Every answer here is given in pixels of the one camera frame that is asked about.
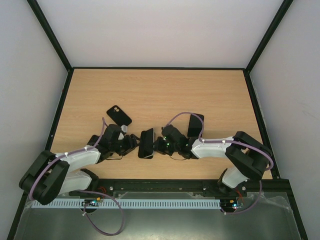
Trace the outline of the black phone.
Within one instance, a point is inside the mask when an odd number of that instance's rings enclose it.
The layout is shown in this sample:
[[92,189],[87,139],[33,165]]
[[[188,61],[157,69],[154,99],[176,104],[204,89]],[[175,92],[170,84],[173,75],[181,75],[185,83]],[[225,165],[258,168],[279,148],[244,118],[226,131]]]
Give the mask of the black phone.
[[89,139],[89,141],[87,142],[87,146],[89,149],[94,148],[94,146],[96,145],[96,143],[98,143],[100,141],[100,136],[98,135],[92,135],[91,138]]

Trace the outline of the black phone screen up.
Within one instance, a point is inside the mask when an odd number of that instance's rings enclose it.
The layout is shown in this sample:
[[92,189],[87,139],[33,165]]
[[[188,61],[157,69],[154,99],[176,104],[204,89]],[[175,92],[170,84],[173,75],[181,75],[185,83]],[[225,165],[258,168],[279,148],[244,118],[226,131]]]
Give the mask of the black phone screen up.
[[195,115],[191,115],[189,118],[187,136],[191,137],[198,137],[202,130],[202,123],[198,117]]

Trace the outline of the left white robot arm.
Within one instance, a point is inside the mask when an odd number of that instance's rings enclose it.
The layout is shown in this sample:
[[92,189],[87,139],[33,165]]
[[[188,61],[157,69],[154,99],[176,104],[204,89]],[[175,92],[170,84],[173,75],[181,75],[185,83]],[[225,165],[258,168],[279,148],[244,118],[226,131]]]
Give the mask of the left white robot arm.
[[18,185],[30,200],[47,205],[61,194],[87,190],[94,185],[98,177],[86,166],[111,160],[113,154],[122,158],[139,143],[140,138],[126,134],[123,126],[104,125],[100,135],[92,135],[80,149],[63,153],[42,151]]

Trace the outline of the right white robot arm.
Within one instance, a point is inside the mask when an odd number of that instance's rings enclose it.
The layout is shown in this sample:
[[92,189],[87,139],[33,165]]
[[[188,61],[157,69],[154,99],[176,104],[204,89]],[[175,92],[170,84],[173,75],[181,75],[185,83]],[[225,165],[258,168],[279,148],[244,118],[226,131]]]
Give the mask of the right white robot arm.
[[160,154],[178,153],[186,160],[229,159],[233,167],[223,171],[218,183],[218,191],[224,196],[229,196],[247,180],[260,181],[264,172],[274,166],[271,150],[243,131],[226,138],[205,139],[186,137],[170,124],[161,134],[153,144],[153,149]]

